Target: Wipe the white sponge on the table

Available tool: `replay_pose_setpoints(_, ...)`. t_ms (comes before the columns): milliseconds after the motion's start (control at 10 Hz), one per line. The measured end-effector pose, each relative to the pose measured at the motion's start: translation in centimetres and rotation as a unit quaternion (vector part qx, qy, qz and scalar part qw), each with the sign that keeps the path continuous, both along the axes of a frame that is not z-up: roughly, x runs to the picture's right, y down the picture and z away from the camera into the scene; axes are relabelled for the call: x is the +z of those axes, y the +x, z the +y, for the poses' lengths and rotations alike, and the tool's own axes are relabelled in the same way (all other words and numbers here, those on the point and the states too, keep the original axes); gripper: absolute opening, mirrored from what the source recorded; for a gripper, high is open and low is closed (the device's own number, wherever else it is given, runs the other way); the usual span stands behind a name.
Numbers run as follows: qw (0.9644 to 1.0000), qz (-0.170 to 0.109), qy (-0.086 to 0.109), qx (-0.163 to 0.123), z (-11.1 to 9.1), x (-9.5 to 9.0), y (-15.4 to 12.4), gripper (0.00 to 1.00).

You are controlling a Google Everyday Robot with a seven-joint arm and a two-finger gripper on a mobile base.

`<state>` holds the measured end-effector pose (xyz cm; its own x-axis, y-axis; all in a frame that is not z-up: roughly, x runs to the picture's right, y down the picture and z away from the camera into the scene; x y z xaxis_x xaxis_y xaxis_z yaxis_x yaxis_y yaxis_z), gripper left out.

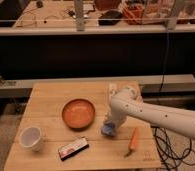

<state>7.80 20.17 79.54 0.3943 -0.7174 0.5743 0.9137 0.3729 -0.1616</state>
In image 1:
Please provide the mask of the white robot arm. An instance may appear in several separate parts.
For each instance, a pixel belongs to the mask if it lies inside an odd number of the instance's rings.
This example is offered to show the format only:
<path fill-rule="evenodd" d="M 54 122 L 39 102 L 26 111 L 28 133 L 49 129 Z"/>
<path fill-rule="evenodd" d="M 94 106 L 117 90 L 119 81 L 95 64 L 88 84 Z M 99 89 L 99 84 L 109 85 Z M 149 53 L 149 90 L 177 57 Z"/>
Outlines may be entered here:
<path fill-rule="evenodd" d="M 195 111 L 144 103 L 136 97 L 132 87 L 124 87 L 111 96 L 103 134 L 114 136 L 126 117 L 131 116 L 195 140 Z"/>

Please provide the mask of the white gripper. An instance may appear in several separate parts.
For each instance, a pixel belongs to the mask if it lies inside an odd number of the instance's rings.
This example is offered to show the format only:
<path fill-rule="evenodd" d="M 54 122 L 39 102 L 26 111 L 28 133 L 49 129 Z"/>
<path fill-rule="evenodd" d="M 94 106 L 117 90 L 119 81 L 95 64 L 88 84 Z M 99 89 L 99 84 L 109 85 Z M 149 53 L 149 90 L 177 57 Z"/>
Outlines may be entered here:
<path fill-rule="evenodd" d="M 104 125 L 111 128 L 117 129 L 126 121 L 126 115 L 117 109 L 110 109 L 107 113 L 107 119 Z"/>

